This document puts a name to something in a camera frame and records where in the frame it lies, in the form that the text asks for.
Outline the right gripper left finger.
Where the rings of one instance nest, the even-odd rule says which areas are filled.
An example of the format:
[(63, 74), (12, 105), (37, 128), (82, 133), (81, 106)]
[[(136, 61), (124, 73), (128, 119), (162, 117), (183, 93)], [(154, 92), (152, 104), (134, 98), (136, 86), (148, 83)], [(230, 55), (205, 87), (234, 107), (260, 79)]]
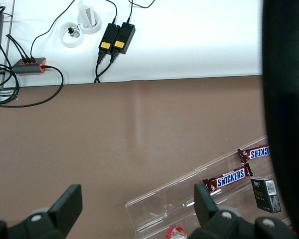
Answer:
[(0, 239), (65, 239), (83, 210), (82, 188), (72, 184), (49, 208), (8, 227), (0, 220)]

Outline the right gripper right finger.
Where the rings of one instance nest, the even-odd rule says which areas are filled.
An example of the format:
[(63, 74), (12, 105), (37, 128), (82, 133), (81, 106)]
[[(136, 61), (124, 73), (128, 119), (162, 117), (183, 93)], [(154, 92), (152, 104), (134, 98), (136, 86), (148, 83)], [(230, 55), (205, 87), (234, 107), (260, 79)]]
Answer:
[(190, 239), (297, 239), (298, 236), (282, 221), (258, 217), (250, 223), (233, 211), (218, 208), (206, 187), (194, 185), (194, 209), (200, 227)]

